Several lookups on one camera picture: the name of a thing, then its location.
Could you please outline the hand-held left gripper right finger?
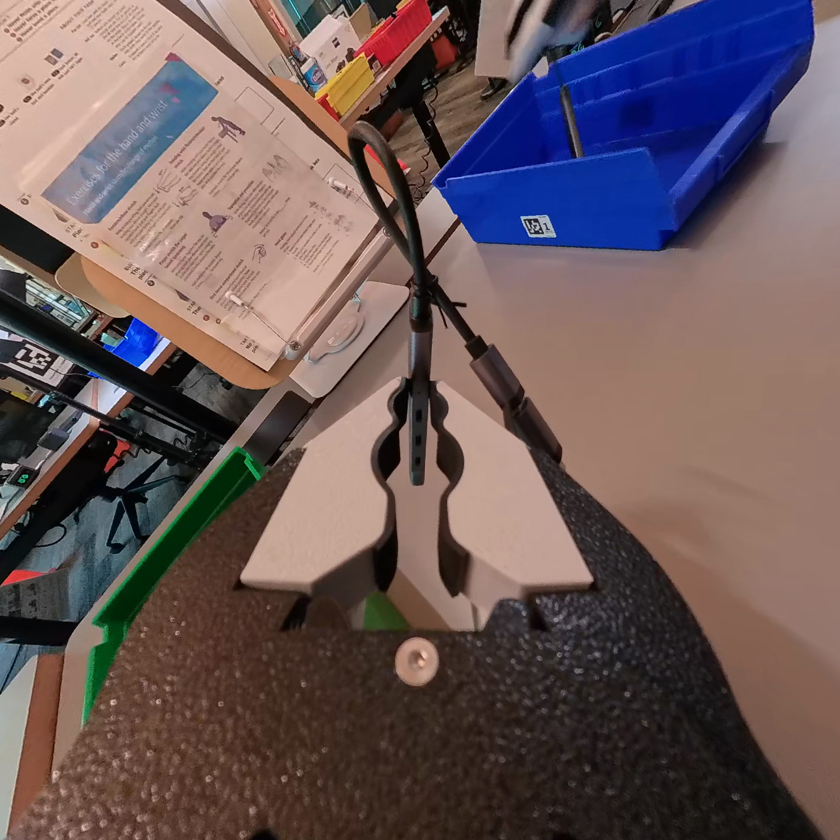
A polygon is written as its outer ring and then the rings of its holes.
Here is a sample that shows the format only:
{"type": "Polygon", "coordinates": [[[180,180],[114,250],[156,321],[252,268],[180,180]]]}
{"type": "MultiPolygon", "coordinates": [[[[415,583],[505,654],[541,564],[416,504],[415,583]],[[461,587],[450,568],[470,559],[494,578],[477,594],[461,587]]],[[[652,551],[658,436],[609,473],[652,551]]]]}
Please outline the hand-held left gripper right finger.
{"type": "Polygon", "coordinates": [[[439,574],[449,594],[467,600],[475,628],[501,601],[588,590],[593,574],[529,448],[445,383],[435,384],[431,407],[448,482],[439,574]]]}

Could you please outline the blue plastic bin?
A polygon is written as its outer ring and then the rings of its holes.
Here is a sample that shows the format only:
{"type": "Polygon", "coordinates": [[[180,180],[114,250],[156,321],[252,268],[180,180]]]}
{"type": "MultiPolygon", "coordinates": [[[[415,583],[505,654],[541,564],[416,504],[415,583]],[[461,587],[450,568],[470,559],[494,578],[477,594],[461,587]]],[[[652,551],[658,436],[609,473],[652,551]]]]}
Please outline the blue plastic bin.
{"type": "Polygon", "coordinates": [[[529,73],[436,174],[477,243],[659,250],[806,73],[812,2],[698,2],[529,73]]]}

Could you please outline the small yellow plastic bin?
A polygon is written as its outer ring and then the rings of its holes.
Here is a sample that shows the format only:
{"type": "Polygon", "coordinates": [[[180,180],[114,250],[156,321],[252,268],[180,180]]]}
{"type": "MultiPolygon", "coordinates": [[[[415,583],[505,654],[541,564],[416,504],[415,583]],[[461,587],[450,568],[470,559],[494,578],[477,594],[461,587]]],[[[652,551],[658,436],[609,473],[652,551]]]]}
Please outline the small yellow plastic bin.
{"type": "Polygon", "coordinates": [[[349,112],[374,85],[375,75],[365,53],[360,52],[315,94],[316,102],[336,121],[349,112]]]}

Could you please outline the white cardboard box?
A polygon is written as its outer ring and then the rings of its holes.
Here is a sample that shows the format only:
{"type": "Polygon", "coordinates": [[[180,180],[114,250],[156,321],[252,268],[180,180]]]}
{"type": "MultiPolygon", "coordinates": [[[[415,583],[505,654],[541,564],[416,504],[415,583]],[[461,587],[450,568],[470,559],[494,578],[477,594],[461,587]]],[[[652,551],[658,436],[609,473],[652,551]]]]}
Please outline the white cardboard box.
{"type": "Polygon", "coordinates": [[[330,80],[355,58],[361,40],[348,17],[325,17],[302,40],[300,48],[314,59],[324,76],[330,80]]]}

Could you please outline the grey metal USB hub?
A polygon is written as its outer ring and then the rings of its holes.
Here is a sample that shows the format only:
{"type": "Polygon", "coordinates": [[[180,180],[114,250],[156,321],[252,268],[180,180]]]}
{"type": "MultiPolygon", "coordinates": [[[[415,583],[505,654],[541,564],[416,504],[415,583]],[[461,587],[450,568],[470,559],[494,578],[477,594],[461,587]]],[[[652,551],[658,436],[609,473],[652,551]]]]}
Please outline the grey metal USB hub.
{"type": "Polygon", "coordinates": [[[427,419],[431,384],[434,321],[431,302],[418,291],[412,296],[409,311],[410,414],[408,421],[411,484],[420,487],[425,480],[427,419]]]}

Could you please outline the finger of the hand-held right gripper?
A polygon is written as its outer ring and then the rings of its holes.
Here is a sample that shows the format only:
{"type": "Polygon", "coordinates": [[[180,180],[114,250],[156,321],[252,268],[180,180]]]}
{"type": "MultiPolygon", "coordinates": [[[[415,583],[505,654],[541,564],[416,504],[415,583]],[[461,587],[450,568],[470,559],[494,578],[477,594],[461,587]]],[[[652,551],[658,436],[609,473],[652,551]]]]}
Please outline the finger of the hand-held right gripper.
{"type": "Polygon", "coordinates": [[[508,75],[524,76],[536,64],[557,26],[558,2],[517,1],[508,17],[508,75]]]}

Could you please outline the green plastic bin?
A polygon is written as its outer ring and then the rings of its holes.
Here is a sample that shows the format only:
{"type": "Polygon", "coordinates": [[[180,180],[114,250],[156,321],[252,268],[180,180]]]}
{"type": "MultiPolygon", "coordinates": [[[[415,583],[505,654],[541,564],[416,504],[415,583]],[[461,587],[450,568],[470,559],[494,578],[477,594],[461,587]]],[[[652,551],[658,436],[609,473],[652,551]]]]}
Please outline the green plastic bin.
{"type": "Polygon", "coordinates": [[[109,597],[93,623],[102,641],[91,650],[82,721],[104,719],[130,703],[184,707],[224,685],[255,686],[268,676],[260,654],[277,645],[280,627],[300,599],[333,599],[353,610],[385,592],[366,558],[313,584],[278,590],[245,587],[239,577],[278,503],[301,478],[313,443],[287,451],[272,470],[244,450],[226,457],[109,597]]]}

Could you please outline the red plastic bin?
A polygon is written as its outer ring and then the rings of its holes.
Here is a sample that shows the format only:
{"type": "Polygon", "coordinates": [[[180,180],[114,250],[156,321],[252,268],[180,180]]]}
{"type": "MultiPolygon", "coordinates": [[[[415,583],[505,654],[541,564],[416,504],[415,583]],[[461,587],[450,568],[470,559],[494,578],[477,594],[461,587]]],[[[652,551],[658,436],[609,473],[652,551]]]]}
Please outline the red plastic bin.
{"type": "Polygon", "coordinates": [[[353,56],[364,55],[367,60],[377,61],[380,67],[389,67],[432,23],[432,19],[426,1],[402,2],[394,15],[380,23],[353,56]]]}

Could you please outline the black office chair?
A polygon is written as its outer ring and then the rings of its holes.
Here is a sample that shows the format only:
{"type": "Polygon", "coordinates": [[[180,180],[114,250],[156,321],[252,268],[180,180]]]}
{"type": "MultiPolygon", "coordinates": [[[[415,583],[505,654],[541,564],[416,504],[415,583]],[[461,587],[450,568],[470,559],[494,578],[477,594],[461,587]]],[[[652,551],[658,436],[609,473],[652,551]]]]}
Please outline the black office chair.
{"type": "Polygon", "coordinates": [[[149,538],[140,526],[139,508],[148,502],[148,496],[153,490],[159,489],[173,481],[183,481],[183,476],[174,472],[161,478],[153,478],[162,466],[177,466],[177,461],[164,455],[158,457],[125,486],[111,486],[109,473],[102,477],[93,491],[93,496],[115,505],[115,512],[106,538],[106,546],[111,554],[122,552],[126,543],[117,540],[118,531],[123,521],[129,524],[133,537],[140,543],[149,538]]]}

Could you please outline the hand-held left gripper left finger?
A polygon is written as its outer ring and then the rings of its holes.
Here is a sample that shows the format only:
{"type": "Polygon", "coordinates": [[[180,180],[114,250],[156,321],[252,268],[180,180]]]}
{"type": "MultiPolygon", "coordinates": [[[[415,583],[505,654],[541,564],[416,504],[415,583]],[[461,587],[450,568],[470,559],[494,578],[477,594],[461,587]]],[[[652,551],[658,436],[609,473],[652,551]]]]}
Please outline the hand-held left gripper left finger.
{"type": "Polygon", "coordinates": [[[307,441],[240,575],[249,589],[303,597],[304,623],[362,627],[364,604],[396,573],[405,378],[396,377],[307,441]]]}

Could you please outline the black metal pole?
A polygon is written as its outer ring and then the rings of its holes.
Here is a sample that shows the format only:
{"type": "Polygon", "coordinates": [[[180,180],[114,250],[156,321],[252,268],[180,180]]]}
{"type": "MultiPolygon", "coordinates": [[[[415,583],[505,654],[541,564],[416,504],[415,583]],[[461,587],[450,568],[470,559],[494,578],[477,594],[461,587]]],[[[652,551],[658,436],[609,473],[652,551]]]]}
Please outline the black metal pole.
{"type": "Polygon", "coordinates": [[[237,425],[190,397],[162,384],[67,325],[37,311],[5,290],[1,292],[1,323],[10,332],[57,352],[74,364],[152,406],[161,415],[202,432],[218,442],[228,441],[237,425]]]}

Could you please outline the grey desk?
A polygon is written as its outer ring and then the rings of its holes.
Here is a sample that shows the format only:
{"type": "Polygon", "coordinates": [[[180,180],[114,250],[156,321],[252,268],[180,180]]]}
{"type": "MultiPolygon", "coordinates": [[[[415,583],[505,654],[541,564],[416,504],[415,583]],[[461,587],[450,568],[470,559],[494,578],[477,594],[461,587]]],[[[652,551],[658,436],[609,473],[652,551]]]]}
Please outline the grey desk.
{"type": "Polygon", "coordinates": [[[698,617],[784,782],[838,834],[838,2],[765,141],[670,247],[476,245],[432,266],[585,489],[698,617]]]}

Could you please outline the black and white tag board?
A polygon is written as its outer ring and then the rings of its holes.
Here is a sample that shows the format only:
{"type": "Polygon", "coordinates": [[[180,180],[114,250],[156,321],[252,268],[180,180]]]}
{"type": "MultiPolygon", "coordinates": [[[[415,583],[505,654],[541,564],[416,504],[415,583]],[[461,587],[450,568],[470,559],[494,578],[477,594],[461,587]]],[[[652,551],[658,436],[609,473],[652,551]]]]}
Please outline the black and white tag board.
{"type": "Polygon", "coordinates": [[[39,384],[60,385],[71,373],[74,363],[52,350],[45,349],[27,338],[2,332],[1,364],[19,378],[27,375],[39,384]]]}

